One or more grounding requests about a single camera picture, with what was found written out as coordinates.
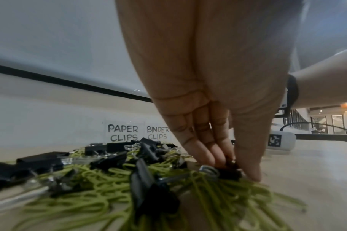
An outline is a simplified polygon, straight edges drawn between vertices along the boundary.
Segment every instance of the white device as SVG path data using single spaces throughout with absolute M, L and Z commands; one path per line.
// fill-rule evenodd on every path
M 296 136 L 292 132 L 271 131 L 267 149 L 290 151 L 295 147 Z

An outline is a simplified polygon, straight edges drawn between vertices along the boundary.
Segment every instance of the wire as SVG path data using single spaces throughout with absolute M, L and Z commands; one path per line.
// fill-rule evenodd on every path
M 320 123 L 314 123 L 314 122 L 294 122 L 294 123 L 290 123 L 290 124 L 287 124 L 287 125 L 284 125 L 282 128 L 280 128 L 280 132 L 282 132 L 284 130 L 284 128 L 286 128 L 287 126 L 290 126 L 290 125 L 293 125 L 293 124 L 318 124 L 318 125 L 326 125 L 326 126 L 330 126 L 330 127 L 335 127 L 335 128 L 339 128 L 339 129 L 342 129 L 342 130 L 345 130 L 347 131 L 347 128 L 344 128 L 344 127 L 337 127 L 335 125 L 330 125 L 330 124 L 320 124 Z

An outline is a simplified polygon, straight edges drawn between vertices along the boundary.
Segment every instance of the tabletop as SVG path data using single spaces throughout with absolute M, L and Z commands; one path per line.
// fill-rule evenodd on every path
M 0 148 L 0 161 L 75 147 Z M 299 198 L 309 205 L 306 213 L 286 207 L 276 212 L 296 231 L 347 230 L 347 142 L 297 140 L 290 152 L 267 150 L 261 164 L 263 183 L 271 190 Z M 200 204 L 190 195 L 180 198 L 192 230 L 209 230 Z M 17 209 L 0 213 L 0 231 L 10 230 L 19 220 Z M 52 230 L 53 224 L 28 230 Z M 97 230 L 102 224 L 80 231 Z M 116 223 L 109 230 L 119 227 Z

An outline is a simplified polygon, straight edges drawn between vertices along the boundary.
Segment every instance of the human hand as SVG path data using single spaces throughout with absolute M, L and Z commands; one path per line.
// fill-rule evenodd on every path
M 134 67 L 185 150 L 216 167 L 235 156 L 242 170 L 260 181 L 301 1 L 116 2 Z

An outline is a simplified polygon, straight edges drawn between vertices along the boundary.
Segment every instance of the label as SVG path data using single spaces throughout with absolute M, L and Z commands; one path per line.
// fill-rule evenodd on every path
M 126 142 L 131 140 L 140 140 L 143 136 L 144 124 L 123 121 L 106 121 L 106 139 L 107 143 Z
M 155 141 L 171 142 L 172 133 L 165 124 L 146 123 L 145 137 Z

